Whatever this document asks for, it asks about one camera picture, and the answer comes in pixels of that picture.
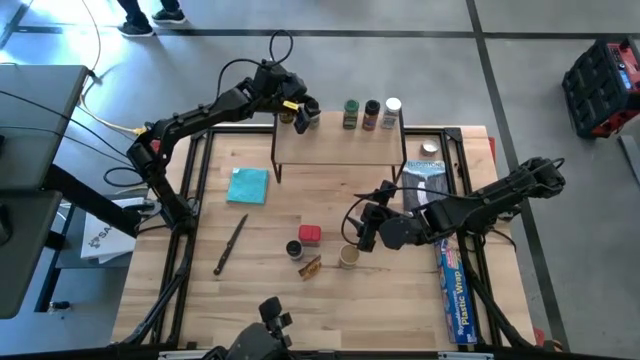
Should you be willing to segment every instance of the concrete floor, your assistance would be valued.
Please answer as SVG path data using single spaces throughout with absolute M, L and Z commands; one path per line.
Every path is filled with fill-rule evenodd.
M 20 1 L 0 3 L 0 22 L 13 31 L 0 62 L 93 64 L 97 42 L 80 0 L 25 2 L 30 8 L 21 17 L 14 16 Z M 211 101 L 224 63 L 268 56 L 268 37 L 261 36 L 268 32 L 260 30 L 287 28 L 309 30 L 295 39 L 286 66 L 304 78 L 325 109 L 340 109 L 349 97 L 394 95 L 402 99 L 409 124 L 485 125 L 502 140 L 501 175 L 508 173 L 507 164 L 532 156 L 565 157 L 564 193 L 531 202 L 537 231 L 528 224 L 525 233 L 520 220 L 512 228 L 533 322 L 547 334 L 562 324 L 574 352 L 640 357 L 640 327 L 635 325 L 640 320 L 640 280 L 632 276 L 640 251 L 634 240 L 638 184 L 614 138 L 587 142 L 573 134 L 560 88 L 563 73 L 598 33 L 640 33 L 637 1 L 183 0 L 190 22 L 182 28 L 196 29 L 200 36 L 164 31 L 142 40 L 124 39 L 113 29 L 124 16 L 115 1 L 87 3 L 102 37 L 96 72 L 106 73 L 91 90 L 88 104 L 125 126 Z M 140 3 L 148 15 L 160 6 L 155 0 Z M 231 67 L 223 88 L 252 73 L 249 65 Z M 114 146 L 128 146 L 126 139 L 82 112 L 76 111 L 74 118 Z M 68 132 L 100 146 L 81 129 Z M 630 124 L 622 133 L 640 139 L 640 126 Z M 114 166 L 112 161 L 90 154 L 90 161 L 78 163 L 80 151 L 86 153 L 65 141 L 56 162 L 95 189 L 113 193 L 101 176 Z M 536 238 L 561 315 L 551 321 L 533 266 L 541 253 L 532 253 L 527 245 Z M 0 321 L 5 340 L 0 354 L 109 341 L 126 271 L 65 270 L 54 298 L 78 306 L 64 318 L 36 315 L 31 309 L 47 256 L 45 252 L 20 314 Z

